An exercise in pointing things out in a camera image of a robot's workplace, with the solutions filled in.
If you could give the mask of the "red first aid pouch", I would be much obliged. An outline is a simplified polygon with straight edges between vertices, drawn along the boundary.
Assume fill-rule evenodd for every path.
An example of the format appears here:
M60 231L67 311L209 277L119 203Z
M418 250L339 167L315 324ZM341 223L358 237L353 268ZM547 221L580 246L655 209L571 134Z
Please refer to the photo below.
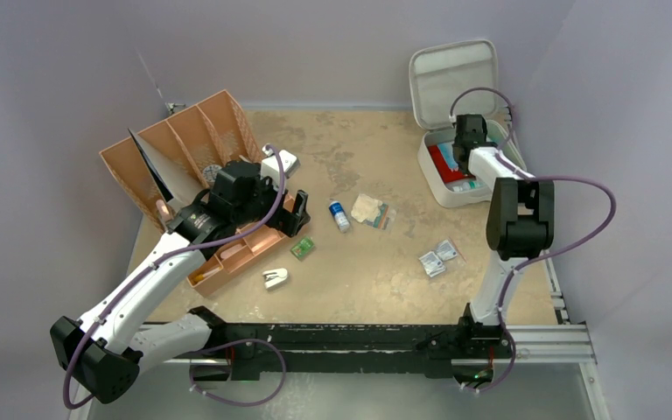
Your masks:
M453 181L458 181L467 177L467 175L460 170L460 167L459 171L451 171L447 168L445 161L438 150L437 144L428 146L427 150L430 153L431 161L444 184L449 184Z

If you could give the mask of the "white plastic bottle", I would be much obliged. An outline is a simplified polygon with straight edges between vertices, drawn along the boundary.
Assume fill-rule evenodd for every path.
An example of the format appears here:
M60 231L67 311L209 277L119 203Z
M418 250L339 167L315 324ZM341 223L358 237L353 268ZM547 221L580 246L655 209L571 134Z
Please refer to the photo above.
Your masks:
M454 193L463 193L485 188L486 184L479 179L461 179L458 181L453 181L446 186Z

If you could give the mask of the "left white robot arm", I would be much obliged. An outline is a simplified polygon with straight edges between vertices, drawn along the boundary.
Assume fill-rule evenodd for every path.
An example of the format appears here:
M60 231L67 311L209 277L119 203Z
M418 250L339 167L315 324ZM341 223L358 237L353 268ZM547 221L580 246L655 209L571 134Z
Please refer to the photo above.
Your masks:
M142 330L166 296L218 249L264 226L293 237L309 222L308 195L298 191L293 208L284 206L285 184L299 163L274 154L261 163L231 161L213 188L197 193L167 223L155 248L115 290L79 319L59 318L50 329L66 376L63 403L70 410L70 385L77 381L88 398L112 403L137 377L181 354L213 358L235 347L254 347L256 338L234 339L228 324L209 310L194 308L177 321Z

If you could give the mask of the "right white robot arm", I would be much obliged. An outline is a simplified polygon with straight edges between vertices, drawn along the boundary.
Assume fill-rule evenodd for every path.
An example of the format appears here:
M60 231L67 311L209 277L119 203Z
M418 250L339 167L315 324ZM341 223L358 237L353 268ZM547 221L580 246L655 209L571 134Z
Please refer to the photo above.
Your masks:
M490 263L456 333L458 349L476 356L491 345L510 340L504 331L506 304L526 266L551 246L555 191L552 182L534 181L487 140L487 121L482 115L458 115L453 127L454 159L461 170L482 181L492 193L486 222Z

